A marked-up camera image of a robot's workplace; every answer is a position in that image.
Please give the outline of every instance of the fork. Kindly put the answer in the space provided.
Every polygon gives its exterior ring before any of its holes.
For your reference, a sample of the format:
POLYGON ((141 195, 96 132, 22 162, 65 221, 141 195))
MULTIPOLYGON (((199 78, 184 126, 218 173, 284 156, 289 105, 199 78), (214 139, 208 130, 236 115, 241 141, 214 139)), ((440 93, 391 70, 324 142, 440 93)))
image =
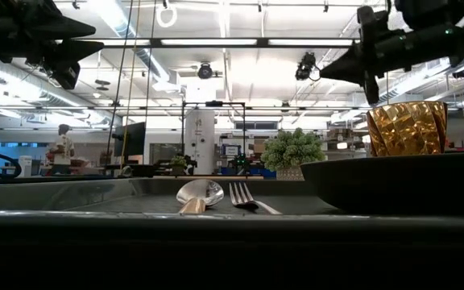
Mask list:
POLYGON ((229 188, 230 188, 230 199, 232 200, 232 205, 235 207, 243 207, 243 206, 248 206, 248 205, 257 205, 265 209, 268 213, 271 214, 282 214, 280 211, 273 209, 271 206, 261 202, 261 201, 256 201, 250 194, 250 190, 248 190, 248 187, 245 183, 242 182, 234 182, 234 189, 232 188, 232 183, 229 183, 229 188))

